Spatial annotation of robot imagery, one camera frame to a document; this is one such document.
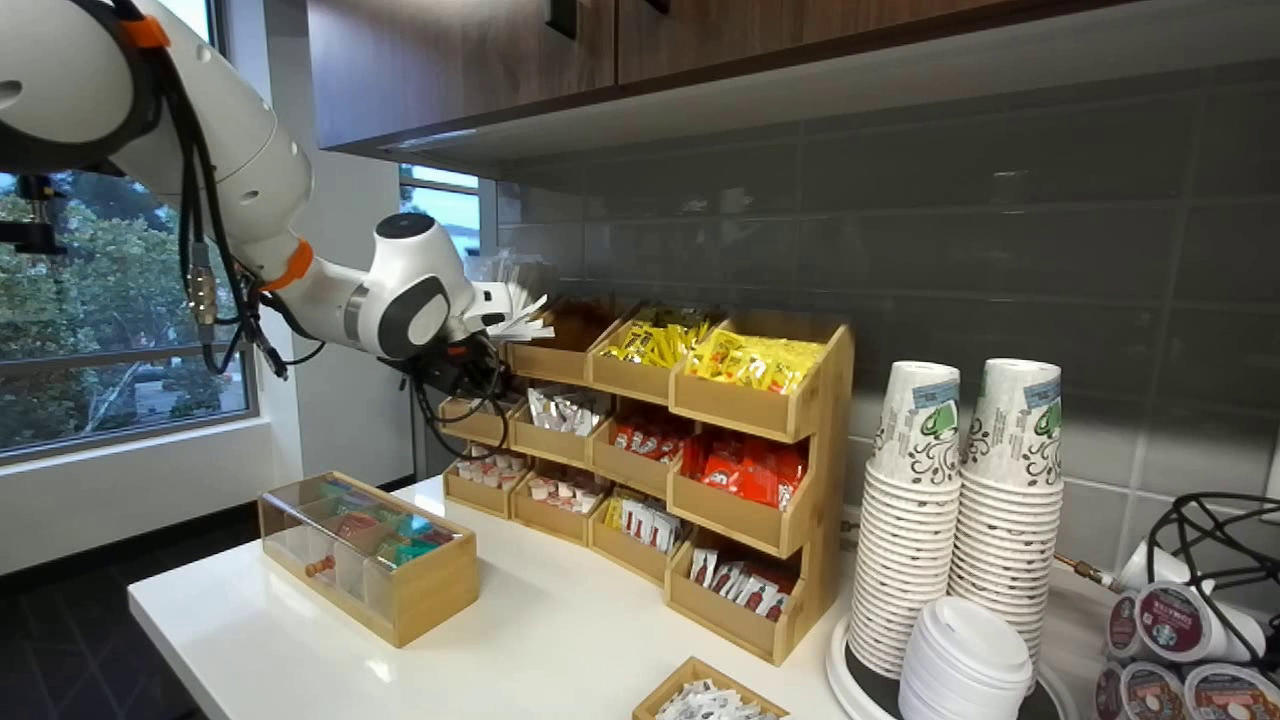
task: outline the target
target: wall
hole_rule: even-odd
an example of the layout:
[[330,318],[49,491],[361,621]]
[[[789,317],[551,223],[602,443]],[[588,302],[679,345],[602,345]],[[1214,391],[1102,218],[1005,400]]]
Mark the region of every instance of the wall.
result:
[[1263,489],[1275,126],[1247,65],[559,154],[502,185],[502,249],[559,294],[849,318],[857,460],[893,361],[960,365],[967,406],[984,356],[1057,361],[1059,556],[1113,569],[1178,491]]
[[[228,4],[244,74],[276,101],[313,150],[318,191],[295,231],[337,265],[368,265],[373,223],[395,207],[395,168],[313,147],[303,4]],[[310,353],[273,325],[284,353]],[[258,500],[273,484],[349,466],[368,481],[412,470],[407,404],[393,373],[330,346],[292,379],[261,374],[261,421],[72,452],[0,466],[0,575],[136,533]]]

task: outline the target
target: stack of paper cups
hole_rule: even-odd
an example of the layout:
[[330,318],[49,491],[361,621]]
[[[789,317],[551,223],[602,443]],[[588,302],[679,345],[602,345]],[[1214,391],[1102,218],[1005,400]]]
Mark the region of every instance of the stack of paper cups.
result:
[[1059,369],[990,361],[984,394],[960,466],[954,594],[1005,617],[1040,654],[1050,569],[1066,506],[1057,470]]
[[958,369],[893,365],[844,623],[849,650],[890,678],[903,668],[919,608],[949,594],[960,516],[958,400]]

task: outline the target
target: wooden compartment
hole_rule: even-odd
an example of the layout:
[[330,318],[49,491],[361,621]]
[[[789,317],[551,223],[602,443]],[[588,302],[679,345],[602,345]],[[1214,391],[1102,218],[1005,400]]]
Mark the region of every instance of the wooden compartment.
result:
[[818,318],[779,318],[779,317],[733,318],[727,326],[746,335],[811,340],[826,346],[822,346],[822,361],[805,373],[805,379],[789,394],[716,382],[716,379],[691,374],[686,365],[672,373],[670,406],[701,424],[735,426],[735,433],[769,437],[786,443],[822,433],[829,414],[826,411],[829,404],[822,400],[822,391],[849,391],[833,382],[833,374],[842,374],[833,369],[854,365],[849,326],[818,325]]
[[513,449],[513,426],[528,424],[528,411],[522,404],[496,406],[496,404],[455,400],[455,394],[445,394],[435,414],[445,437],[483,443],[483,449]]
[[615,356],[606,356],[608,335],[615,335],[627,318],[615,318],[598,346],[588,353],[588,382],[612,394],[670,404],[670,369],[643,369]]
[[435,414],[462,414],[439,424],[445,437],[474,441],[483,449],[510,449],[551,465],[593,466],[588,449],[593,437],[567,437],[551,426],[536,426],[525,406],[510,406],[496,414],[493,406],[477,406],[474,400],[445,400]]
[[612,394],[643,400],[643,404],[670,404],[672,400],[672,369],[651,369],[651,365],[627,365],[608,356],[608,345],[627,333],[633,325],[716,325],[713,317],[679,317],[664,308],[642,308],[602,333],[602,340],[588,353],[588,382]]
[[627,484],[627,489],[637,489],[643,497],[661,497],[661,500],[670,500],[670,481],[678,470],[678,460],[650,460],[627,449],[615,449],[608,441],[608,426],[602,426],[593,437],[588,465],[598,474],[608,474],[615,484]]
[[678,560],[678,553],[664,556],[664,553],[642,545],[633,533],[619,533],[619,526],[606,523],[602,511],[593,519],[593,549],[602,556],[633,569],[637,575],[650,575],[651,582],[664,582],[670,562]]
[[612,325],[602,302],[559,302],[539,311],[557,326],[548,340],[510,345],[510,369],[522,379],[588,382],[588,346]]
[[567,433],[551,433],[551,426],[536,426],[528,421],[513,424],[513,441],[515,452],[551,460],[551,465],[573,465],[573,466],[593,466],[593,437],[567,437]]
[[670,582],[664,582],[670,608],[678,608],[679,617],[706,623],[707,633],[739,643],[746,650],[751,650],[769,663],[779,663],[811,623],[808,621],[811,611],[805,611],[805,604],[808,604],[805,572],[798,575],[792,598],[786,604],[779,621],[769,621],[769,617],[757,617],[757,611],[716,594],[713,589],[695,582],[687,575],[691,549],[695,549],[695,538],[686,545],[670,569]]
[[670,460],[633,452],[615,443],[619,426],[642,426],[650,441],[672,441],[672,437],[691,437],[687,421],[670,414],[657,404],[619,404],[612,421],[593,437],[588,460],[598,474],[608,474],[615,484],[627,484],[643,497],[670,500],[670,481],[679,466],[679,452]]
[[716,688],[735,688],[739,698],[757,702],[765,710],[765,720],[786,720],[789,710],[779,702],[774,702],[769,695],[751,693],[749,684],[723,675],[720,668],[687,654],[672,675],[664,675],[633,710],[633,720],[657,720],[661,708],[695,678],[713,678]]
[[818,449],[808,443],[808,470],[789,506],[769,506],[723,489],[701,484],[686,474],[686,466],[672,470],[670,506],[757,553],[792,556],[800,545],[811,538],[811,526],[826,519],[822,500],[829,491],[822,484],[826,470],[818,470]]
[[513,489],[513,519],[539,526],[548,537],[573,538],[573,545],[593,545],[593,516],[602,511],[602,504],[593,511],[565,511],[557,504],[532,500],[532,481],[544,466],[528,470],[515,489]]
[[493,484],[467,481],[462,470],[462,460],[455,460],[455,465],[445,466],[445,497],[462,500],[462,504],[474,504],[480,511],[493,511],[493,516],[513,516],[513,489],[522,484],[522,474],[513,484],[504,484],[504,489],[493,489]]
[[261,549],[276,569],[395,646],[480,594],[467,526],[345,470],[263,491]]

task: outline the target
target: small wooden box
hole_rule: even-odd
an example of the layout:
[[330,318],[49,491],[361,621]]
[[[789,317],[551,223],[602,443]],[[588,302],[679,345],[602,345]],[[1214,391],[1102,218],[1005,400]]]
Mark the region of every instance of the small wooden box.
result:
[[779,443],[798,443],[811,437],[829,406],[822,391],[849,391],[849,389],[833,389],[829,379],[833,365],[854,361],[849,326],[800,325],[800,318],[735,318],[733,326],[746,335],[818,340],[826,345],[826,353],[789,394],[716,382],[716,379],[691,374],[687,369],[678,369],[672,400],[670,400],[672,411],[701,424],[735,426],[749,437],[769,437]]
[[749,684],[723,675],[720,668],[687,654],[672,675],[664,675],[664,684],[657,684],[633,710],[633,720],[657,720],[657,710],[686,688],[695,678],[713,678],[716,688],[735,688],[746,698],[751,698],[765,720],[786,720],[789,710],[779,702],[774,702],[769,695],[751,693]]
[[345,470],[263,491],[261,549],[395,646],[480,594],[477,537],[467,526]]

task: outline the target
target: coffee pod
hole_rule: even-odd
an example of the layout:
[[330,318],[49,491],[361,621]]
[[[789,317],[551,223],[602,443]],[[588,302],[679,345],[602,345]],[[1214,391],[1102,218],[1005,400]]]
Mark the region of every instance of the coffee pod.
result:
[[1120,668],[1109,663],[1093,684],[1095,720],[1125,720]]
[[1109,650],[1115,660],[1133,660],[1146,650],[1146,635],[1136,633],[1136,591],[1120,594],[1109,617]]
[[1198,589],[1180,589],[1180,582],[1146,589],[1136,594],[1136,628],[1146,635],[1146,646],[1172,663],[1255,660],[1270,650],[1270,635],[1255,617],[1221,598],[1214,611]]
[[1162,663],[1127,663],[1120,670],[1125,720],[1183,720],[1183,684]]
[[1183,678],[1183,702],[1199,720],[1275,720],[1280,693],[1255,668],[1199,663]]
[[1113,581],[1120,591],[1142,591],[1150,582],[1192,582],[1192,569],[1163,549],[1150,549],[1142,538],[1125,569]]

